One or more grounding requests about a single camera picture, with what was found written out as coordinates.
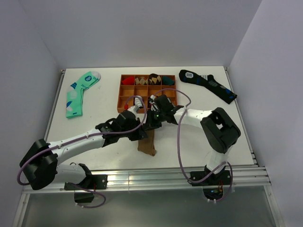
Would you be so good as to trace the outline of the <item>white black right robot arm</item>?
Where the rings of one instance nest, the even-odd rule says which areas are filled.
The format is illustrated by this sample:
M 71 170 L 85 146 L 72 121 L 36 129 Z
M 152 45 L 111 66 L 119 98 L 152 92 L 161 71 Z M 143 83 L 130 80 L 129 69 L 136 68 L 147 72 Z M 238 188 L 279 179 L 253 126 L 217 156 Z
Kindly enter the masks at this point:
M 226 170 L 231 166 L 228 162 L 228 155 L 241 136 L 241 131 L 224 109 L 217 107 L 212 111 L 189 109 L 187 106 L 173 105 L 166 95 L 149 98 L 151 105 L 147 113 L 147 119 L 143 125 L 145 130 L 157 129 L 163 122 L 177 125 L 177 154 L 182 174 L 189 184 L 216 185 L 221 186 L 224 181 L 232 183 L 233 170 Z M 207 141 L 212 148 L 201 178 L 188 177 L 183 168 L 180 150 L 181 125 L 190 125 L 203 130 Z

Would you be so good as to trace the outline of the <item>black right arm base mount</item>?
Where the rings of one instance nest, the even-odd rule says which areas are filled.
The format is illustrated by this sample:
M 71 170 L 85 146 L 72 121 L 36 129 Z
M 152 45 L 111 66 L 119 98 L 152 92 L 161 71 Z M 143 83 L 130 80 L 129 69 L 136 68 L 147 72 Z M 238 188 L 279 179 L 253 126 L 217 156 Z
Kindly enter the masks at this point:
M 209 170 L 190 172 L 188 183 L 192 186 L 202 186 L 203 194 L 208 201 L 218 202 L 230 192 L 233 184 L 233 172 L 223 169 L 218 174 L 209 174 Z

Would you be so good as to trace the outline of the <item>tan brown ribbed sock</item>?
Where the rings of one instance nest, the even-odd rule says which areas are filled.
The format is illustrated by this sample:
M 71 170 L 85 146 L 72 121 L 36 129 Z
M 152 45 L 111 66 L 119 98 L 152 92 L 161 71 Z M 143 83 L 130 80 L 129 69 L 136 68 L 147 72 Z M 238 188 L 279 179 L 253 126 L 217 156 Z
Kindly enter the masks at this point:
M 147 138 L 143 140 L 138 141 L 138 147 L 137 150 L 140 152 L 143 152 L 144 154 L 150 155 L 150 156 L 155 156 L 156 155 L 156 149 L 154 146 L 154 135 L 155 132 L 154 130 L 149 130 L 146 132 L 147 133 Z

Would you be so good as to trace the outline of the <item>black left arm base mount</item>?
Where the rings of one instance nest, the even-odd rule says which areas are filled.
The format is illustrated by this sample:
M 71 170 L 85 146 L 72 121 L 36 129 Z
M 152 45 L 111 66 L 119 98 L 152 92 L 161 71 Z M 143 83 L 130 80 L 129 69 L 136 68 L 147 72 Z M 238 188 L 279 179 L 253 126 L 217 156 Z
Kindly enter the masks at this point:
M 88 175 L 80 183 L 65 183 L 65 191 L 74 191 L 74 201 L 77 204 L 87 206 L 99 196 L 103 198 L 102 205 L 106 201 L 106 197 L 98 192 L 98 190 L 105 190 L 107 188 L 107 175 Z

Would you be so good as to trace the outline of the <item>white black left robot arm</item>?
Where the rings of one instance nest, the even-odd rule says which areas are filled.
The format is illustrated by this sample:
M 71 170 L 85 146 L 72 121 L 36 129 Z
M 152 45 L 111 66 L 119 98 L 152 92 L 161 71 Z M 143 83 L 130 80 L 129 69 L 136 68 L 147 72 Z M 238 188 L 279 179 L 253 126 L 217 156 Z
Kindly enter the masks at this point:
M 44 139 L 35 141 L 19 164 L 20 172 L 27 179 L 26 185 L 40 190 L 59 175 L 60 164 L 74 156 L 117 143 L 120 138 L 138 141 L 147 137 L 136 114 L 123 111 L 81 135 L 49 143 Z

